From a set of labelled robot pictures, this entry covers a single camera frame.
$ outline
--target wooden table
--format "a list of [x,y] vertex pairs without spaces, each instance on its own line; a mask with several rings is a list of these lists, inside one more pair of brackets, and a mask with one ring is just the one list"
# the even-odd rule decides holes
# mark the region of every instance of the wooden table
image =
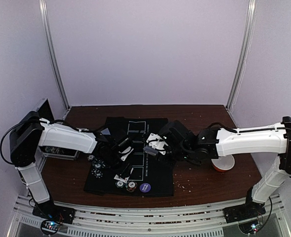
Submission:
[[[216,121],[234,127],[222,105],[73,107],[66,120],[76,127],[95,129],[105,123],[106,117],[177,119],[195,134]],[[178,162],[173,171],[173,197],[97,196],[86,193],[83,187],[90,163],[83,157],[77,161],[48,158],[42,175],[56,201],[121,208],[185,206],[245,197],[247,190],[261,176],[249,154],[236,155],[235,161],[234,168],[225,173],[215,171],[210,162],[200,167]]]

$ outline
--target black cloth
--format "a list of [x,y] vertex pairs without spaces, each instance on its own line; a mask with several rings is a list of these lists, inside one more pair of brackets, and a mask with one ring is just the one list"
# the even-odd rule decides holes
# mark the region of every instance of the black cloth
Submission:
[[[114,174],[109,169],[96,169],[93,165],[90,168],[84,191],[103,195],[119,194],[128,196],[145,197],[166,197],[173,195],[172,166],[163,164],[143,151],[145,146],[142,141],[143,134],[151,132],[158,133],[168,120],[166,118],[134,119],[123,117],[108,117],[106,126],[110,133],[116,129],[123,129],[133,139],[134,151],[130,154],[130,161],[133,165],[133,172],[129,180],[137,183],[137,188],[130,193],[126,187],[118,188]],[[140,191],[143,183],[151,185],[147,193]]]

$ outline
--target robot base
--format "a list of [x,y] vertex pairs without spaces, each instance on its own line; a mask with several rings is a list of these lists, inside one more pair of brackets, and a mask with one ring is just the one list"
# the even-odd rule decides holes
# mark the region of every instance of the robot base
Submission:
[[[63,217],[63,220],[62,220],[63,223],[66,223],[66,224],[73,223],[73,218],[75,215],[75,210],[73,208],[64,207],[64,206],[57,206],[57,205],[54,205],[54,207],[55,207],[55,210],[57,213],[61,213],[61,215]],[[35,207],[33,209],[32,214],[35,216],[39,216],[41,218],[47,219],[47,216],[45,216],[37,207]],[[52,221],[59,222],[60,216],[57,215],[56,217],[53,217]]]
[[243,221],[266,213],[263,206],[242,204],[223,209],[226,223]]

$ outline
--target white wall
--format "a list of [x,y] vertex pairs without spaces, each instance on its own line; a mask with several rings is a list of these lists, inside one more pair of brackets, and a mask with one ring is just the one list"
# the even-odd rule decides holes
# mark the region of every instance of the white wall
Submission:
[[[291,0],[259,0],[246,71],[233,110],[239,126],[258,126],[291,116]],[[261,171],[271,154],[253,156]],[[291,220],[291,179],[280,190]]]
[[71,105],[225,104],[248,0],[48,0]]
[[[54,115],[64,114],[45,43],[37,0],[0,0],[0,139],[43,98]],[[4,153],[8,158],[8,143]],[[13,166],[0,158],[0,237],[24,186]]]

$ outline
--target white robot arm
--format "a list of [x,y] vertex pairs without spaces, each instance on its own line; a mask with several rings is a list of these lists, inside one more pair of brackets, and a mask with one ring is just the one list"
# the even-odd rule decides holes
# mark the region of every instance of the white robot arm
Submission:
[[36,203],[34,215],[54,220],[59,214],[64,223],[71,223],[74,210],[54,205],[51,195],[35,163],[37,147],[59,147],[92,154],[101,164],[121,178],[131,174],[129,154],[132,141],[124,132],[103,135],[98,131],[78,129],[70,125],[52,123],[29,112],[10,134],[10,158]]
[[269,197],[291,176],[291,118],[282,123],[243,129],[212,128],[197,136],[178,121],[170,122],[158,134],[147,138],[148,151],[158,156],[200,162],[234,154],[271,152],[278,156],[264,177],[247,193],[244,205],[224,209],[227,222],[265,213]]

